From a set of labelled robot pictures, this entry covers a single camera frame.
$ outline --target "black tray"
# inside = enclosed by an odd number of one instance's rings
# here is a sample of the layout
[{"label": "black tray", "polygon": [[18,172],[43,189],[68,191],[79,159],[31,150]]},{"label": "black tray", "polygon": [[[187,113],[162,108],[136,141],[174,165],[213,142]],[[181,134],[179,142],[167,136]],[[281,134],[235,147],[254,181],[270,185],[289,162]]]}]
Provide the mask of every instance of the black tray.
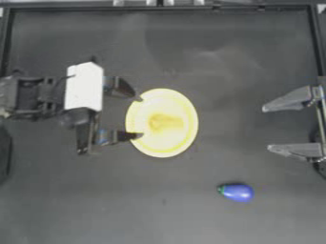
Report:
[{"label": "black tray", "polygon": [[[80,157],[56,120],[11,121],[1,243],[303,243],[302,236],[317,243],[323,230],[306,225],[323,225],[323,181],[309,164],[266,150],[309,141],[314,110],[261,112],[266,101],[325,75],[315,20],[306,5],[5,9],[1,75],[20,69],[62,77],[95,55],[139,92],[186,94],[201,129],[172,158],[148,157],[130,143]],[[123,129],[130,103],[106,101],[108,128]],[[217,197],[226,181],[255,187],[251,205]]]}]

